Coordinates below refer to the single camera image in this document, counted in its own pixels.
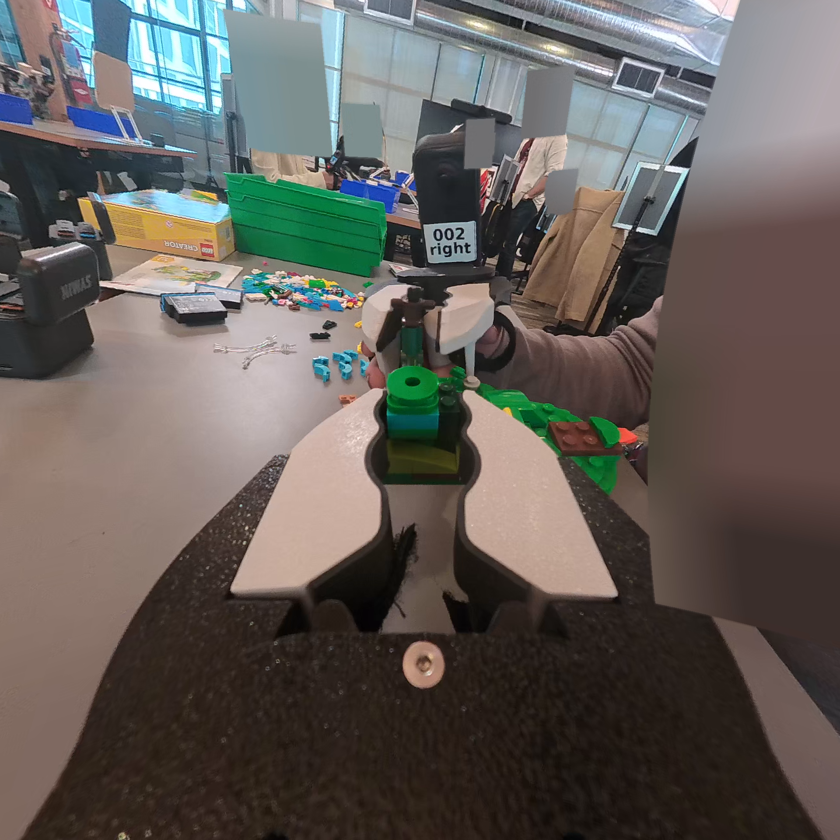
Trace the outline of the group of turquoise lego pieces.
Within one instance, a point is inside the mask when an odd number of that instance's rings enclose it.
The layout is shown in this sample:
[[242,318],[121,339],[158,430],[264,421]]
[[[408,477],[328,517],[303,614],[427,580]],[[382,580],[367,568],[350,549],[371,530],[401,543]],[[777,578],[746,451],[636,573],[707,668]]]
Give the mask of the group of turquoise lego pieces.
[[313,373],[318,377],[322,383],[326,384],[331,380],[332,364],[338,372],[341,380],[348,381],[352,378],[354,366],[357,365],[359,374],[362,377],[366,376],[369,360],[362,354],[354,350],[346,350],[342,352],[334,352],[330,357],[320,355],[313,357],[311,360]]

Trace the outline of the green lego model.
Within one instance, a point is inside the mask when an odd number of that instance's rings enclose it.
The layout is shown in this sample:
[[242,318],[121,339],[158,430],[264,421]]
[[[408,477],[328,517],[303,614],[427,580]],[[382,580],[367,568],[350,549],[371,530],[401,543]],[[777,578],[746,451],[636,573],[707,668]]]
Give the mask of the green lego model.
[[[454,368],[440,378],[422,366],[389,374],[386,383],[386,438],[389,484],[454,485],[465,479],[460,469],[460,435],[465,424],[459,397],[466,374]],[[618,426],[604,418],[580,419],[550,403],[534,402],[522,392],[479,384],[489,404],[529,428],[559,457],[571,459],[605,493],[616,483],[620,445]]]

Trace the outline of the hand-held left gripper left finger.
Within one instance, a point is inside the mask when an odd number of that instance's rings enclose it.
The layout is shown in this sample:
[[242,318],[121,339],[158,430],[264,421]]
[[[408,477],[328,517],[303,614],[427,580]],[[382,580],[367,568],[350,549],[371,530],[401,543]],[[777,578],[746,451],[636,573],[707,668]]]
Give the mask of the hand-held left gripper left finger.
[[371,447],[382,434],[374,388],[290,452],[231,584],[238,599],[366,601],[390,572],[390,513]]

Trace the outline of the lego instruction booklet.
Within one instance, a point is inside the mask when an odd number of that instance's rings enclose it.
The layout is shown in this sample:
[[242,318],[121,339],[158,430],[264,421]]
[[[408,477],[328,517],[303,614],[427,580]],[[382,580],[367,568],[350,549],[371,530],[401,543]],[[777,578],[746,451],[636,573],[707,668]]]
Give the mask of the lego instruction booklet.
[[179,259],[177,255],[155,255],[112,280],[99,282],[100,287],[111,290],[156,297],[168,293],[191,293],[200,286],[227,288],[242,271],[240,266]]

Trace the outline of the black slim device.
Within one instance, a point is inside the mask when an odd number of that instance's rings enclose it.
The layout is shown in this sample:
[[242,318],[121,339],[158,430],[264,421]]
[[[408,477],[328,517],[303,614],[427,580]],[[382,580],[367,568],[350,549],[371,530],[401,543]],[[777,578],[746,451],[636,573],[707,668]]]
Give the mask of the black slim device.
[[95,192],[89,192],[87,194],[87,198],[95,215],[101,240],[106,245],[115,245],[117,242],[117,235],[112,225],[107,204],[105,204],[100,195]]

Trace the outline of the brown green lego tree piece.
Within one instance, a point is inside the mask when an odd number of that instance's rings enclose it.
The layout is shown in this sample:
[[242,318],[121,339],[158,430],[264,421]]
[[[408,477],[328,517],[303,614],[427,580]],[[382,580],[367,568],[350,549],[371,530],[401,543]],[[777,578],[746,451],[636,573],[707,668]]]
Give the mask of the brown green lego tree piece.
[[399,366],[423,366],[425,357],[425,318],[437,303],[425,298],[420,287],[409,287],[401,298],[392,300],[389,313],[393,337],[398,338]]

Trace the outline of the beige black board on stand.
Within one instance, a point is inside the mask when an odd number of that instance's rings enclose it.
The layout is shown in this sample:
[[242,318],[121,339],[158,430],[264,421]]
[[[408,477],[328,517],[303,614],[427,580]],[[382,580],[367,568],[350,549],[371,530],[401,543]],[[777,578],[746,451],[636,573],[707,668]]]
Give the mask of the beige black board on stand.
[[112,113],[126,141],[151,146],[134,120],[133,74],[128,63],[130,9],[120,1],[91,1],[91,20],[97,104]]

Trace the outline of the black monitor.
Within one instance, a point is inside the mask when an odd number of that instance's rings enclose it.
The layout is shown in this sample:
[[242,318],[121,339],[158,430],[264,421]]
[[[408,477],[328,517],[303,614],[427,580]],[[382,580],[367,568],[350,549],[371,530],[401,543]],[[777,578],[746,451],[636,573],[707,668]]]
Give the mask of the black monitor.
[[493,163],[498,164],[504,155],[514,157],[522,140],[521,129],[512,123],[510,114],[464,100],[453,99],[449,104],[423,100],[416,141],[428,135],[449,133],[468,119],[490,119],[496,122]]

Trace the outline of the person's right hand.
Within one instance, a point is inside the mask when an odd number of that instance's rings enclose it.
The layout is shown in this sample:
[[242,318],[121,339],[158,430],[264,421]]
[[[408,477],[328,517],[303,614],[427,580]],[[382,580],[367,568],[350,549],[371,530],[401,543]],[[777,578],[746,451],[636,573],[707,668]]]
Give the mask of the person's right hand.
[[497,373],[507,366],[515,354],[517,336],[511,321],[496,311],[493,324],[476,342],[476,372]]

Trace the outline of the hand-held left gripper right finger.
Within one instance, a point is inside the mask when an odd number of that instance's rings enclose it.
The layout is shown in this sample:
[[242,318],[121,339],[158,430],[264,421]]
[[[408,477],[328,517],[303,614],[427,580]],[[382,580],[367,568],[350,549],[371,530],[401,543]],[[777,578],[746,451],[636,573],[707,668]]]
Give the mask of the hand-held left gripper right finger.
[[468,552],[496,572],[479,589],[456,579],[470,599],[613,601],[616,585],[557,455],[519,420],[475,392],[463,394],[466,442],[477,474],[459,512]]

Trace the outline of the tan coat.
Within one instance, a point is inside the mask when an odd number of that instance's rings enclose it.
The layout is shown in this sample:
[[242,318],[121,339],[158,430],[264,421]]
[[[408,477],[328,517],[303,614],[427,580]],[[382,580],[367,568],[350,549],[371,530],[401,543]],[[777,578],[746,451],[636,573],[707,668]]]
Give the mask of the tan coat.
[[561,322],[584,327],[624,243],[624,231],[612,226],[623,197],[577,189],[572,211],[554,219],[536,252],[525,299],[555,308]]

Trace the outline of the yellow lego box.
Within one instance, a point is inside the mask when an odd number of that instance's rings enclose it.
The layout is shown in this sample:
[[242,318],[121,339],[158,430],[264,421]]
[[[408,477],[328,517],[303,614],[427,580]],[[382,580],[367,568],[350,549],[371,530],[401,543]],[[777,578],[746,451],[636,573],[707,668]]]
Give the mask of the yellow lego box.
[[229,207],[208,194],[149,190],[105,195],[101,201],[116,245],[215,262],[236,251]]

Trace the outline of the black charger case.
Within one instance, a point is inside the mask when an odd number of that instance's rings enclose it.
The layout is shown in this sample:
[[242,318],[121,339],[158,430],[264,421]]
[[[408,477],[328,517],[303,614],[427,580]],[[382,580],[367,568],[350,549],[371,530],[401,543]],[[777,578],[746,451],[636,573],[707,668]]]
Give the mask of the black charger case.
[[57,373],[93,345],[87,308],[99,299],[97,257],[77,241],[22,254],[2,235],[1,376]]

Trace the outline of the person's right forearm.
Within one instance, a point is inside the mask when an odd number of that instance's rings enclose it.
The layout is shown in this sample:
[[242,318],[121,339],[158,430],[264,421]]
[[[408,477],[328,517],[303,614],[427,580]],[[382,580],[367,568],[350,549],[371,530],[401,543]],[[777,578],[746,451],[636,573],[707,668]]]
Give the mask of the person's right forearm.
[[635,429],[648,422],[663,298],[605,337],[517,330],[505,386],[579,417]]

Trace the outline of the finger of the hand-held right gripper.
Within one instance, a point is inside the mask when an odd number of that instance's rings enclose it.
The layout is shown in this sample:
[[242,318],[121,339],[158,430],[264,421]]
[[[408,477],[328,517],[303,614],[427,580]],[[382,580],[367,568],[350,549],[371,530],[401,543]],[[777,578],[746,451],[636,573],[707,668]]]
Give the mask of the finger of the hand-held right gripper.
[[393,337],[391,318],[392,300],[402,298],[408,287],[384,287],[369,296],[362,307],[363,342],[378,359],[383,371],[394,371],[399,366],[398,338]]
[[476,372],[476,343],[494,322],[495,305],[488,287],[450,287],[444,305],[425,316],[425,347],[432,370],[448,364],[450,354],[464,351],[465,372]]

